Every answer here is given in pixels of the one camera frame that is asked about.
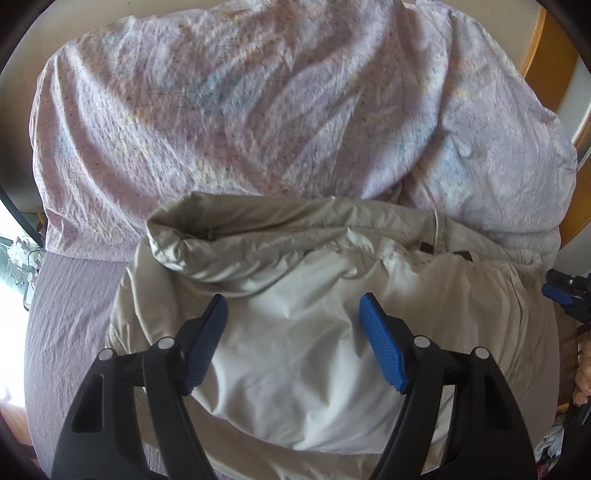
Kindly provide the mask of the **person's hand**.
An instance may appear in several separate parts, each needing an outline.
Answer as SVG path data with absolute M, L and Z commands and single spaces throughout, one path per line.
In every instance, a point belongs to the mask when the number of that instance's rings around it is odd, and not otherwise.
M 573 403 L 585 405 L 591 397 L 591 342 L 587 340 L 579 357 L 578 371 L 575 375 L 575 388 L 572 395 Z

